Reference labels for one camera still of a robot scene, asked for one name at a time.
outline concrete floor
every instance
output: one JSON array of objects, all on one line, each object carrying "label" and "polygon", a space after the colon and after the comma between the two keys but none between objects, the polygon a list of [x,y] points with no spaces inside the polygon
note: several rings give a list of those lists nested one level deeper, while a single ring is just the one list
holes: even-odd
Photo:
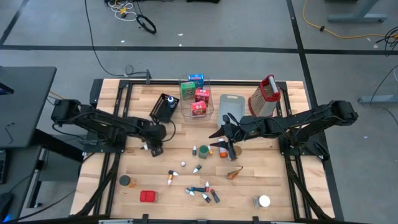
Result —
[{"label": "concrete floor", "polygon": [[[157,35],[138,29],[135,22],[114,18],[102,1],[87,0],[88,11],[97,46],[160,46],[160,47],[268,47],[296,49],[297,45],[285,1],[222,0],[220,4],[147,1],[140,3],[146,16],[158,28]],[[20,1],[0,1],[0,33],[16,13]],[[364,33],[385,34],[398,19],[398,3],[380,1],[372,12],[388,13],[382,24],[329,24],[326,15],[350,12],[358,3],[335,3],[308,0],[307,19],[326,25],[341,35]],[[305,49],[381,50],[378,37],[342,40],[308,26],[302,19],[304,0],[294,0],[303,46]],[[90,34],[84,2],[79,0],[30,0],[4,45],[89,46]],[[278,80],[303,80],[298,54],[264,52],[156,52],[100,51],[103,65],[113,73],[124,72],[126,64],[136,71],[149,69],[154,78],[178,78],[187,73],[203,72],[216,79],[258,80],[273,73]],[[361,95],[371,95],[384,75],[398,62],[397,56],[381,55],[316,55],[307,54],[308,66],[318,103],[348,100],[359,113],[358,121],[344,128],[326,131],[328,147],[335,171],[345,220],[367,223],[394,223],[398,206],[398,152],[395,133],[397,126],[385,111],[359,105]],[[68,98],[88,102],[94,78],[109,77],[98,65],[90,50],[0,50],[3,66],[56,66],[52,90]],[[398,83],[390,76],[380,89],[396,93]],[[387,106],[394,114],[398,108]],[[53,133],[50,114],[45,105],[39,128]],[[84,134],[70,126],[69,133]],[[76,186],[46,183],[39,200],[45,206],[61,198]],[[65,217],[72,203],[70,197],[48,213],[32,220]]]}]

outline clear plastic bin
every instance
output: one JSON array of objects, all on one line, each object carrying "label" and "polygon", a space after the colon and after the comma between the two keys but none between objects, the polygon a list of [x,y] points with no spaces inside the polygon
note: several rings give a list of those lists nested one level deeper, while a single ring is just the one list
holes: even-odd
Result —
[{"label": "clear plastic bin", "polygon": [[188,75],[183,75],[181,78],[178,79],[179,85],[180,85],[180,107],[181,107],[181,114],[184,117],[184,120],[186,122],[200,122],[200,121],[208,121],[211,118],[211,115],[214,112],[214,106],[213,106],[213,97],[212,97],[212,92],[210,89],[210,78],[209,76],[204,76],[204,82],[203,82],[203,90],[210,90],[210,96],[209,96],[209,101],[208,105],[206,106],[206,115],[201,116],[201,117],[192,117],[192,109],[191,109],[191,104],[195,102],[195,99],[192,100],[184,100],[182,97],[182,89],[181,89],[181,84],[190,82],[188,80]]}]

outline green box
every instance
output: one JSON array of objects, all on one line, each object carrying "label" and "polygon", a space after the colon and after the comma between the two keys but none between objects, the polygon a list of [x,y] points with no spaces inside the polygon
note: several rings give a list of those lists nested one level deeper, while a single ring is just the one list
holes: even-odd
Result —
[{"label": "green box", "polygon": [[195,99],[195,82],[181,83],[181,94],[184,100]]}]

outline red box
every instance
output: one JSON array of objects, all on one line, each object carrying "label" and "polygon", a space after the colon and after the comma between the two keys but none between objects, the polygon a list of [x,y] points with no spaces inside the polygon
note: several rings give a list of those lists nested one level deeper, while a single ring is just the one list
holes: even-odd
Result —
[{"label": "red box", "polygon": [[192,117],[193,118],[206,116],[206,103],[204,101],[192,103],[191,109],[192,109]]},{"label": "red box", "polygon": [[195,90],[195,102],[204,101],[206,105],[209,103],[210,90]]},{"label": "red box", "polygon": [[156,202],[157,192],[154,190],[143,190],[139,196],[140,202]]}]

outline wooden tabletop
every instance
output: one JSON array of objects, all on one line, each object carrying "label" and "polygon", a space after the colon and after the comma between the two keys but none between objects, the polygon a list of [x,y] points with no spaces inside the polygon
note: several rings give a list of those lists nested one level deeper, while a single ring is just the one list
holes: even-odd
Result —
[{"label": "wooden tabletop", "polygon": [[[119,80],[105,79],[98,101],[98,109],[113,113],[114,102]],[[302,82],[287,82],[292,113],[308,110],[308,102]],[[128,175],[137,180],[134,188],[123,187],[116,183],[116,190],[111,212],[112,218],[142,218],[149,214],[150,219],[209,219],[209,220],[252,220],[258,216],[260,220],[294,220],[290,201],[289,185],[284,158],[279,152],[277,139],[257,138],[237,145],[243,149],[242,155],[236,161],[219,157],[219,151],[213,147],[214,154],[207,159],[192,156],[192,147],[202,144],[209,145],[216,139],[208,136],[217,131],[217,117],[220,95],[232,93],[246,98],[246,115],[249,115],[247,99],[254,93],[256,86],[217,86],[211,87],[214,113],[209,121],[187,123],[177,108],[172,120],[177,131],[175,137],[164,143],[164,153],[152,157],[149,151],[139,149],[139,139],[128,138],[126,151],[121,156],[118,178]],[[178,85],[133,85],[129,116],[149,118],[155,102],[161,93],[179,97]],[[166,124],[167,138],[173,133],[172,124]],[[79,211],[96,190],[103,164],[103,154],[95,154],[81,168],[80,178],[76,188],[71,214]],[[202,169],[193,174],[198,165]],[[303,156],[302,165],[307,189],[326,214],[334,217],[330,194],[326,184],[322,163],[314,156]],[[228,172],[243,166],[243,170],[234,180],[228,180]],[[174,177],[171,185],[167,185],[168,171],[174,170],[179,176]],[[206,203],[199,192],[192,197],[185,193],[187,187],[204,187],[210,183],[220,198],[215,203],[210,193],[210,203]],[[141,190],[155,190],[159,194],[156,203],[141,203]],[[302,197],[298,189],[297,198],[300,214],[303,217]],[[101,213],[104,213],[106,196],[104,191]],[[256,208],[253,204],[255,196],[267,195],[271,199],[269,207]]]}]

